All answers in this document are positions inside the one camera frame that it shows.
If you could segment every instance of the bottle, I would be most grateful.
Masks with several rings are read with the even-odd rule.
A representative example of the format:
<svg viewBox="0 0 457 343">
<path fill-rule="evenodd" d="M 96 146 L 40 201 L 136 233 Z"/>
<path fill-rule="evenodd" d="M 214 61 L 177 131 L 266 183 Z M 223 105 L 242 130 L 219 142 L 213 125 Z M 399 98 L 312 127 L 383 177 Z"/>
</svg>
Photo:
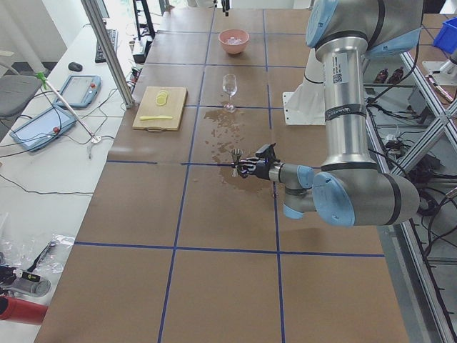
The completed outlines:
<svg viewBox="0 0 457 343">
<path fill-rule="evenodd" d="M 375 84 L 383 84 L 386 82 L 388 76 L 388 71 L 387 68 L 381 70 L 378 72 L 378 75 L 376 75 L 376 78 L 374 79 Z"/>
<path fill-rule="evenodd" d="M 403 77 L 403 67 L 401 66 L 397 70 L 395 70 L 392 76 L 387 81 L 388 84 L 396 84 L 400 82 L 401 78 Z"/>
<path fill-rule="evenodd" d="M 0 288 L 31 297 L 42 297 L 49 292 L 51 282 L 16 267 L 0 266 Z"/>
</svg>

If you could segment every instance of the white desk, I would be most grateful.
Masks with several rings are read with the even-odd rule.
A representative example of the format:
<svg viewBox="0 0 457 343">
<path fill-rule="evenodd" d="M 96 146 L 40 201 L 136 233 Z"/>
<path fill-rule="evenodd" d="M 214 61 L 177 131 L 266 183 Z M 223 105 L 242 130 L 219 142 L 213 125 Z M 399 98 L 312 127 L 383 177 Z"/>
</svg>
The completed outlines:
<svg viewBox="0 0 457 343">
<path fill-rule="evenodd" d="M 128 40 L 119 35 L 118 58 L 122 70 L 128 75 L 134 60 L 131 56 Z M 81 116 L 87 115 L 101 102 L 108 98 L 110 91 L 116 88 L 106 63 L 95 64 L 96 38 L 90 26 L 84 27 L 73 44 L 62 56 L 48 77 L 49 82 L 59 89 L 71 74 L 90 74 L 101 77 L 101 90 L 91 106 L 78 111 Z M 68 64 L 77 61 L 83 65 L 83 71 L 76 73 L 68 70 Z M 33 99 L 24 110 L 25 115 L 36 116 L 49 108 L 44 96 Z M 103 122 L 97 133 L 100 136 L 116 136 L 124 115 L 125 106 L 118 92 L 99 110 L 94 111 L 84 121 L 91 130 L 95 130 Z M 27 118 L 19 118 L 13 129 L 26 122 Z M 88 133 L 76 123 L 67 134 L 74 140 L 89 140 Z M 5 146 L 14 141 L 7 135 L 0 143 L 0 156 L 22 151 L 19 146 Z M 106 155 L 111 148 L 112 139 L 103 139 L 92 147 L 92 158 L 89 158 L 88 146 L 77 144 L 63 136 L 50 143 L 37 153 L 23 153 L 16 156 L 0 157 L 3 166 L 0 174 L 11 179 L 28 190 L 39 192 L 93 192 L 99 180 Z M 52 239 L 53 234 L 75 237 L 91 200 L 91 195 L 38 195 L 26 193 L 17 186 L 0 179 L 0 214 L 8 214 L 4 225 L 3 239 L 12 241 L 18 247 L 24 244 L 31 248 L 27 253 L 33 259 Z M 51 291 L 42 298 L 24 297 L 29 301 L 49 304 L 59 280 L 60 274 L 47 274 L 51 280 Z M 39 330 L 38 326 L 0 321 L 0 336 L 9 343 L 33 342 Z"/>
</svg>

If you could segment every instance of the white pole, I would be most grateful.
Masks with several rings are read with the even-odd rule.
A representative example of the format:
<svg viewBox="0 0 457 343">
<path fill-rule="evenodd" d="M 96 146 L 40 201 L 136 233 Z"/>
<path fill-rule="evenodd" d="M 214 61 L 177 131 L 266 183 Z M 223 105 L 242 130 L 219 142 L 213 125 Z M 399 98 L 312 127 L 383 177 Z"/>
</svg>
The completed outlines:
<svg viewBox="0 0 457 343">
<path fill-rule="evenodd" d="M 29 44 L 29 41 L 22 33 L 21 28 L 11 16 L 9 5 L 7 4 L 7 1 L 4 0 L 0 0 L 0 26 L 14 42 L 18 51 L 26 59 L 35 73 L 46 71 L 40 58 L 36 55 L 34 49 Z"/>
</svg>

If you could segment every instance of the green clamp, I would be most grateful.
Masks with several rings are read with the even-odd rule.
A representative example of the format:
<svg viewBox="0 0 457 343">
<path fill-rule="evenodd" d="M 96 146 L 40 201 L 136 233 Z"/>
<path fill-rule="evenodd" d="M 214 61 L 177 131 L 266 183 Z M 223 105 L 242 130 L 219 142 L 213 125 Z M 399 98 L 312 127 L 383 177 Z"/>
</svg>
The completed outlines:
<svg viewBox="0 0 457 343">
<path fill-rule="evenodd" d="M 46 77 L 44 76 L 42 71 L 40 71 L 38 74 L 36 74 L 36 78 L 38 80 L 41 80 L 41 82 L 43 83 L 43 88 L 47 89 L 46 88 Z"/>
</svg>

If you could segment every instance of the brown table surface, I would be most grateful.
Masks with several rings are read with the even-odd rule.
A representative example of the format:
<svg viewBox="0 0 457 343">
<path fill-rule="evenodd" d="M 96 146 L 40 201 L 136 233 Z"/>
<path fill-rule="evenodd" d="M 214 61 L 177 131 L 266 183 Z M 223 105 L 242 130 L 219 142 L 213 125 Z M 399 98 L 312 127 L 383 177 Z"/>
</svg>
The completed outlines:
<svg viewBox="0 0 457 343">
<path fill-rule="evenodd" d="M 231 176 L 234 147 L 252 156 L 276 142 L 281 160 L 310 166 L 326 157 L 324 127 L 283 118 L 309 14 L 165 14 L 134 98 L 187 87 L 181 128 L 135 131 L 138 108 L 125 113 L 36 342 L 409 342 L 375 227 L 291 221 L 281 185 Z M 446 19 L 426 17 L 424 56 L 443 57 L 430 44 Z M 229 56 L 217 34 L 235 27 L 251 41 Z M 235 114 L 221 109 L 228 73 Z"/>
</svg>

